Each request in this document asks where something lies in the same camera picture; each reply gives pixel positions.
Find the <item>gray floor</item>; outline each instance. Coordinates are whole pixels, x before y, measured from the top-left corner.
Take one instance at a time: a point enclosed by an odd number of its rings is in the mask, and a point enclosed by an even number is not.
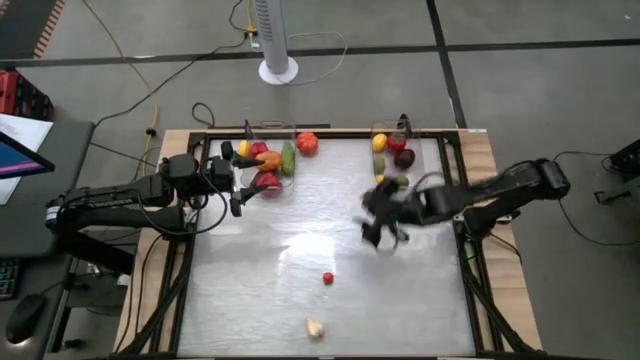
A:
[[[128,55],[205,52],[235,41],[226,17],[233,1],[95,1]],[[447,43],[567,41],[640,37],[640,4],[631,1],[437,1]],[[404,1],[284,1],[291,32],[340,31],[352,46],[433,44],[426,5]],[[239,12],[237,23],[244,24]],[[338,46],[333,40],[295,47]],[[69,0],[47,58],[115,56],[102,29],[79,0]],[[640,48],[592,48],[450,54],[470,127],[487,128],[499,167],[562,150],[615,151],[640,133]],[[336,57],[301,60],[302,77],[329,69]],[[209,104],[220,125],[245,118],[368,127],[406,112],[420,126],[454,127],[437,54],[354,55],[323,81],[273,88],[257,79],[258,61],[196,64],[158,94],[160,128],[201,127],[191,105]],[[158,84],[180,63],[140,66]],[[83,121],[127,108],[144,87],[123,65],[28,68],[23,73],[49,93],[59,116]],[[143,151],[151,105],[98,129],[94,140],[130,154]],[[635,240],[638,211],[621,202],[595,204],[592,191],[617,182],[599,158],[560,159],[573,189],[567,210],[578,227],[604,241]],[[92,148],[81,185],[125,182],[130,160]],[[571,232],[555,203],[523,209],[516,238],[545,349],[551,353],[635,359],[640,352],[640,247],[601,247]],[[86,314],[69,331],[100,337],[100,346],[56,358],[103,354],[113,335],[90,333]],[[100,326],[112,326],[101,321]]]

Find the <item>transparent container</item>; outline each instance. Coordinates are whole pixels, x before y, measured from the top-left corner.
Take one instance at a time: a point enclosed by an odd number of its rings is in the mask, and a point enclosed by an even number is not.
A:
[[[393,153],[385,145],[385,148],[380,152],[373,150],[373,138],[378,134],[385,134],[388,138],[395,133],[403,133],[406,136],[407,144],[405,149],[413,150],[415,159],[413,164],[408,169],[401,169],[394,164],[395,153]],[[371,175],[376,176],[374,161],[375,158],[380,156],[384,159],[385,177],[396,178],[398,176],[406,176],[409,179],[409,185],[406,189],[410,189],[420,178],[424,175],[424,160],[422,154],[422,145],[420,137],[411,131],[411,123],[408,119],[399,120],[381,120],[375,121],[371,125]]]
[[[289,143],[293,147],[297,163],[296,127],[294,124],[285,123],[283,121],[259,121],[252,123],[245,120],[245,139],[251,144],[264,142],[269,151],[277,151],[280,154],[282,154],[284,145]],[[255,167],[242,170],[240,182],[244,187],[251,186],[259,172],[260,170]],[[281,167],[278,167],[274,173],[278,177],[282,186],[271,186],[260,194],[263,197],[282,197],[291,195],[294,188],[295,169],[291,176],[285,175],[282,172]]]

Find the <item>wooden table frame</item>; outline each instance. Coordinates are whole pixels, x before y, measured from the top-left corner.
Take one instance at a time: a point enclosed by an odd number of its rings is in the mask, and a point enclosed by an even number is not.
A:
[[[278,131],[281,130],[263,130],[261,132],[269,133]],[[332,133],[353,133],[356,135],[362,134],[363,132],[368,133],[370,129],[309,129],[309,131],[314,131],[319,134],[319,136]],[[435,134],[445,139],[445,152],[447,156],[443,158],[443,164],[448,163],[449,173],[451,174],[449,180],[453,181],[453,183],[475,182],[496,174],[496,166],[489,136],[485,130],[415,129],[414,132]],[[229,137],[237,137],[238,134],[244,134],[244,130],[241,128],[206,131],[168,130],[165,133],[159,158],[171,157],[193,150],[193,148],[190,149],[190,146],[194,145],[194,133],[224,134]],[[515,246],[513,232],[509,225],[497,225],[493,229],[493,233]],[[128,331],[126,331],[121,349],[133,340],[135,333],[134,327],[136,326],[135,317],[138,314],[138,310],[140,316],[138,323],[139,331],[156,309],[160,294],[167,290],[167,284],[175,279],[182,265],[184,251],[187,249],[187,246],[185,246],[185,244],[170,244],[167,241],[160,240],[151,248],[153,240],[157,236],[158,233],[152,229],[144,229],[140,235],[133,275],[134,286],[130,287],[127,291],[114,349],[120,342],[127,328]],[[491,285],[491,294],[497,308],[525,342],[534,348],[541,348],[522,267],[518,257],[499,243],[491,240],[483,242],[482,253],[484,256],[478,257],[481,259],[480,268],[474,267],[474,272],[481,275],[483,270],[486,271],[485,275],[487,278],[485,280]],[[147,257],[147,255],[148,260],[145,272],[142,274],[143,259]],[[140,288],[142,282],[141,276],[144,276],[144,286],[142,289]],[[131,296],[133,296],[134,301],[131,305],[131,312],[129,312],[129,298]],[[142,298],[143,301],[138,302],[137,299],[139,298]],[[160,331],[154,334],[147,343],[145,350],[150,350],[150,352],[177,350],[175,339],[179,336],[179,326],[174,326],[174,324],[180,322],[182,308],[181,306],[176,306],[176,301],[179,302],[180,297],[174,300],[169,307],[164,316]],[[469,301],[469,309],[475,312],[475,314],[473,314],[470,311],[472,323],[474,318],[477,319],[478,323],[478,329],[476,331],[478,334],[474,336],[476,349],[478,350],[478,345],[480,344],[484,350],[500,350],[501,341],[498,340],[494,342],[496,339],[495,329],[477,299],[475,302]]]

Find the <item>computer monitor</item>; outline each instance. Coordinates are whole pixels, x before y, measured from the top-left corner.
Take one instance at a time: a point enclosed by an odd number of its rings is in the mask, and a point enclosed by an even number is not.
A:
[[[0,179],[50,172],[55,166],[0,131]]]

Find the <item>keyboard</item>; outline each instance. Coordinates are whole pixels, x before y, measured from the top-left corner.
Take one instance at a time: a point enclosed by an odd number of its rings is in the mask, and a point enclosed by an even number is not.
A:
[[[18,295],[20,260],[0,259],[0,301],[14,299]]]

